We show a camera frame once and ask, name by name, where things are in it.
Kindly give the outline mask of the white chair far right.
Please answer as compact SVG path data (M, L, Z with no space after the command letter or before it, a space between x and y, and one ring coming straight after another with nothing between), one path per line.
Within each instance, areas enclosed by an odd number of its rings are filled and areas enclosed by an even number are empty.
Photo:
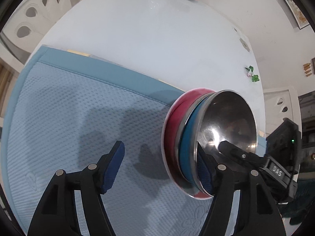
M301 109L298 94L292 86L263 90L265 103L266 136L269 136L286 118L302 131Z

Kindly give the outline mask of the magenta steel bowl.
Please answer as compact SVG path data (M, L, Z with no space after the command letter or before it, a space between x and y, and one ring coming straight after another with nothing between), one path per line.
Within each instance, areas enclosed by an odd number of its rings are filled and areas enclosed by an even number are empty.
M205 189L198 182L195 165L191 165L191 161L193 161L195 158L194 147L192 144L194 140L194 110L192 111L187 120L187 123L182 130L178 148L178 163L180 171L182 175L186 178L186 180L192 183L194 186L198 187L198 189L201 190L203 193L207 193L207 191L205 191Z

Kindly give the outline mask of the green candy wrappers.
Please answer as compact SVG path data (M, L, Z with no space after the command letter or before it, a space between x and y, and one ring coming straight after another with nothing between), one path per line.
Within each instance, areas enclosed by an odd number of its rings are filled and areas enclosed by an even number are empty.
M245 67L247 71L247 76L251 79L252 82L256 83L260 81L259 75L255 74L254 67L252 65Z

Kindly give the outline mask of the white chair far left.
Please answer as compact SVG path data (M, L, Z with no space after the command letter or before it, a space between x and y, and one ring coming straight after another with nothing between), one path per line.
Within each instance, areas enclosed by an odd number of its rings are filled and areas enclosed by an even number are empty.
M1 42L26 63L50 28L81 0L22 0L1 31Z

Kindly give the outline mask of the blue textured table mat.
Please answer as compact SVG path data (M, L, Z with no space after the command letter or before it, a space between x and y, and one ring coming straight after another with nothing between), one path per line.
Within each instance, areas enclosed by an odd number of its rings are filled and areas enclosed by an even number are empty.
M7 200L28 232L54 173L81 171L116 141L125 156L101 198L117 235L198 235L211 200L197 200L168 177L164 119L182 91L119 65L40 47L12 91L2 132Z

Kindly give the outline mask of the blue steel bowl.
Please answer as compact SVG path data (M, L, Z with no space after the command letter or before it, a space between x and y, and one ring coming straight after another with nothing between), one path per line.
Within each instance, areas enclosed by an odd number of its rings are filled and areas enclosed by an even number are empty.
M194 147L197 179L210 195L215 194L215 171L207 171L205 163L197 152L201 146L207 155L212 155L217 163L223 163L219 157L218 146L228 141L245 152L255 152L257 145L256 122L247 101L232 90L214 92L203 100L194 110Z

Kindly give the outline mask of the pink polka dot bowl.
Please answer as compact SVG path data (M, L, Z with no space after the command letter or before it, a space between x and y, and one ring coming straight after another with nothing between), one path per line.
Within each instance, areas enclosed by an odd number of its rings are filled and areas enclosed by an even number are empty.
M199 200L207 200L212 196L203 193L182 175L178 163L179 140L194 108L214 92L214 90L208 88L195 88L184 92L171 105L164 120L161 135L162 158L168 176L185 194Z

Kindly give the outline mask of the framed wall picture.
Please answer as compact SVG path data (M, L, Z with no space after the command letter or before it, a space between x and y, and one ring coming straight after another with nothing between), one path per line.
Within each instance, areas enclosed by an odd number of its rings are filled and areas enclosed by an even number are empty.
M284 2L287 4L300 30L310 25L303 12L293 0L284 0Z

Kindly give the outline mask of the white chair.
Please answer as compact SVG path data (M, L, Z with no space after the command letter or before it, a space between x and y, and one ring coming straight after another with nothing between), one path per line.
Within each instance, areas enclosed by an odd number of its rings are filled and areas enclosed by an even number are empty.
M265 103L266 136L269 136L286 118L302 131L301 109L298 94L292 86L263 90Z
M1 31L1 42L26 63L50 28L81 0L22 0Z

